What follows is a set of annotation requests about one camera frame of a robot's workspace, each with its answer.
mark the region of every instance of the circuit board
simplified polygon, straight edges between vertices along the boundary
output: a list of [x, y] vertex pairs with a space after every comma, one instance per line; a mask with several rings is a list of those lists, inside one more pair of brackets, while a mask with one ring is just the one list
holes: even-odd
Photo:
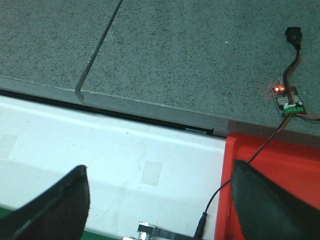
[[300, 99], [298, 91], [295, 86], [290, 87], [290, 91], [293, 93], [295, 104], [286, 106], [288, 104], [288, 91], [285, 91], [283, 86], [273, 87], [271, 89], [275, 102], [278, 106], [281, 116], [294, 115], [294, 114], [307, 114], [303, 102]]

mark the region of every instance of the cable plug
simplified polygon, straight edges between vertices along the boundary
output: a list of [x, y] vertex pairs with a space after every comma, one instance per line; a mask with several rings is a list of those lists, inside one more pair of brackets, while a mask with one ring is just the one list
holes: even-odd
[[208, 216], [208, 213], [206, 213], [206, 212], [202, 213], [202, 216], [199, 220], [198, 226], [196, 227], [193, 238], [202, 239], [202, 236], [203, 236], [204, 230], [205, 230], [207, 216]]
[[296, 50], [300, 50], [302, 38], [301, 27], [290, 26], [285, 31], [286, 40], [292, 44]]
[[288, 108], [295, 108], [295, 107], [296, 107], [296, 104], [286, 103], [286, 104], [284, 104], [283, 109], [286, 110]]

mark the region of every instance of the red plastic bin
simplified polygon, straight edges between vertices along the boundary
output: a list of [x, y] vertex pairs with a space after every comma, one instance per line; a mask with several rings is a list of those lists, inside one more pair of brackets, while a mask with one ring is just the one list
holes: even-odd
[[[234, 160], [249, 160], [267, 139], [232, 133], [226, 139], [222, 178], [231, 178]], [[320, 149], [272, 140], [251, 165], [303, 201], [320, 209]], [[231, 196], [231, 185], [220, 192], [215, 240], [245, 240]]]

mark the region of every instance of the black cable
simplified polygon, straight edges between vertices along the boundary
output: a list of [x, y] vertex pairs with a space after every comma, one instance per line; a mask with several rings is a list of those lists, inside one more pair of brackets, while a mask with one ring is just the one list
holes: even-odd
[[294, 98], [293, 92], [290, 89], [288, 76], [291, 70], [294, 69], [299, 63], [300, 49], [301, 49], [300, 43], [302, 38], [301, 27], [296, 27], [296, 26], [288, 27], [285, 31], [285, 35], [286, 35], [287, 42], [292, 44], [292, 46], [296, 50], [295, 60], [290, 64], [290, 66], [286, 68], [286, 70], [283, 72], [283, 75], [282, 75], [285, 92], [288, 94], [288, 104], [292, 105], [295, 103], [295, 98]]
[[[252, 155], [252, 157], [247, 161], [248, 164], [250, 164], [256, 157], [257, 155], [267, 146], [267, 144], [289, 123], [291, 119], [290, 115], [286, 115], [285, 118], [282, 120], [282, 122], [280, 123], [280, 125], [277, 127], [277, 129], [273, 132], [273, 134], [267, 139], [267, 141], [265, 141], [265, 143], [256, 151], [255, 154]], [[231, 178], [229, 180], [227, 180], [225, 183], [223, 183], [212, 195], [212, 197], [210, 198], [205, 211], [202, 213], [202, 216], [199, 220], [198, 226], [196, 228], [195, 234], [194, 234], [194, 238], [196, 239], [202, 239], [203, 233], [204, 233], [204, 229], [205, 229], [205, 224], [206, 224], [206, 218], [208, 215], [208, 209], [212, 203], [212, 201], [214, 200], [214, 198], [216, 197], [216, 195], [218, 194], [218, 192], [223, 189], [228, 183], [231, 182]]]
[[297, 49], [294, 61], [285, 69], [282, 75], [283, 85], [284, 85], [285, 91], [288, 93], [288, 104], [290, 105], [295, 102], [295, 99], [293, 97], [293, 94], [290, 88], [288, 77], [292, 69], [294, 69], [298, 65], [299, 59], [300, 59], [300, 50]]
[[221, 189], [223, 189], [228, 183], [230, 183], [231, 182], [231, 178], [228, 180], [228, 181], [226, 181], [224, 184], [222, 184], [215, 192], [214, 192], [214, 194], [212, 195], [212, 197], [210, 198], [210, 200], [209, 200], [209, 202], [208, 202], [208, 204], [206, 205], [206, 208], [205, 208], [205, 213], [207, 213], [207, 211], [208, 211], [208, 209], [209, 209], [209, 207], [210, 207], [210, 204], [212, 203], [212, 201], [213, 201], [213, 199], [215, 198], [215, 196], [218, 194], [218, 192], [221, 190]]

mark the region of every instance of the red led light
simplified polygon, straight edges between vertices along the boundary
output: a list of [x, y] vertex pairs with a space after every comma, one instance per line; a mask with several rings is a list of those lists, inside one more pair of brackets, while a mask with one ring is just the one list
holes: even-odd
[[275, 92], [283, 92], [285, 90], [285, 87], [284, 86], [276, 86], [274, 88], [274, 91]]

